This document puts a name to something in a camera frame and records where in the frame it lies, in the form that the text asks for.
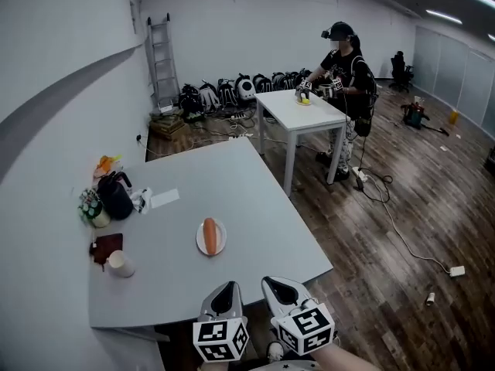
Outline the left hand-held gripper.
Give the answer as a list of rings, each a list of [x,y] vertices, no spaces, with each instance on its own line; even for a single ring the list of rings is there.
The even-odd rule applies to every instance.
[[[218,318],[224,314],[228,318]],[[203,300],[200,316],[193,324],[194,347],[204,362],[238,361],[249,341],[247,323],[240,286],[228,281]]]

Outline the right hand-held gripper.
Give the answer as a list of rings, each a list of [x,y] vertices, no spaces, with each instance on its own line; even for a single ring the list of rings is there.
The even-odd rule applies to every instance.
[[[335,322],[328,308],[310,299],[303,284],[284,277],[263,277],[261,289],[274,316],[271,321],[278,340],[290,350],[304,356],[333,342]],[[302,307],[288,313],[289,305]]]

